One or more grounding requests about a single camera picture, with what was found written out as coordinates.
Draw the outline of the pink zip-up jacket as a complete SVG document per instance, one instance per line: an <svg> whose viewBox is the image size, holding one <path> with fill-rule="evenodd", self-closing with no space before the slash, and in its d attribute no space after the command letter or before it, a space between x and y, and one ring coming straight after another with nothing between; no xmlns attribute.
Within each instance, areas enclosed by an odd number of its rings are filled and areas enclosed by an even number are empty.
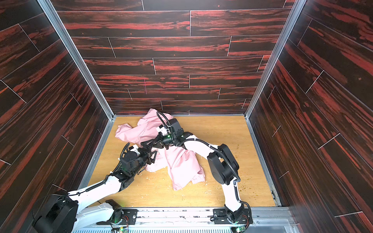
<svg viewBox="0 0 373 233"><path fill-rule="evenodd" d="M127 123L119 125L115 138L137 145L155 138L158 135L156 128L161 125L161 120L156 113L157 110L150 109L134 128ZM168 149L154 148L153 151L157 152L155 163L148 165L146 170L156 172L168 168L175 191L183 189L188 183L196 184L206 181L205 172L193 151L176 146L170 146Z"/></svg>

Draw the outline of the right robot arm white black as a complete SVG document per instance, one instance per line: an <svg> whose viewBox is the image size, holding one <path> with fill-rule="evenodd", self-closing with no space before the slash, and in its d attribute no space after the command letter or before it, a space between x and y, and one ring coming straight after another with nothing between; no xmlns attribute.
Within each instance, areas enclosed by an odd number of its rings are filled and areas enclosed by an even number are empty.
<svg viewBox="0 0 373 233"><path fill-rule="evenodd" d="M156 130L156 142L162 147L182 147L204 157L209 164L214 179L221 184L224 193L226 217L229 222L238 223L242 217L247 218L247 224L252 223L252 211L247 202L240 199L238 182L239 164L229 147L207 143L190 132L185 132L177 119L161 121Z"/></svg>

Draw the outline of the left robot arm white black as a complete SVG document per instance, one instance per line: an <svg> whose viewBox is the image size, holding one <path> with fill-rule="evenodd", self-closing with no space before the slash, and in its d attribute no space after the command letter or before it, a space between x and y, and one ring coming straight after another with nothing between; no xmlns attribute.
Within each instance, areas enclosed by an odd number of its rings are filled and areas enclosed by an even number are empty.
<svg viewBox="0 0 373 233"><path fill-rule="evenodd" d="M140 146L123 148L119 163L102 181L67 195L51 195L34 216L33 228L38 233L71 233L97 222L119 224L122 221L122 207L115 202L93 203L126 189L146 165L155 162L156 152L152 151L154 140L142 142Z"/></svg>

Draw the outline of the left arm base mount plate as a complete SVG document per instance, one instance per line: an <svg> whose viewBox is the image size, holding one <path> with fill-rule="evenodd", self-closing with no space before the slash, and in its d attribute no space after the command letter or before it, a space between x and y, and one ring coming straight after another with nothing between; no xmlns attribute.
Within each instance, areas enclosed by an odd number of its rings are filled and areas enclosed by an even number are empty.
<svg viewBox="0 0 373 233"><path fill-rule="evenodd" d="M116 209L107 221L97 222L97 225L135 225L137 221L137 209Z"/></svg>

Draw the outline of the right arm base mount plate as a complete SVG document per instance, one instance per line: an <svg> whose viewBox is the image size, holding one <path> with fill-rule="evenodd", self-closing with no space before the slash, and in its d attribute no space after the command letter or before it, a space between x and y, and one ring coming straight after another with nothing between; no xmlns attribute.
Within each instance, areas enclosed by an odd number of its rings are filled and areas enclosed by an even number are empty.
<svg viewBox="0 0 373 233"><path fill-rule="evenodd" d="M253 220L249 209L241 207L233 212L228 208L213 209L210 221L215 224L252 224Z"/></svg>

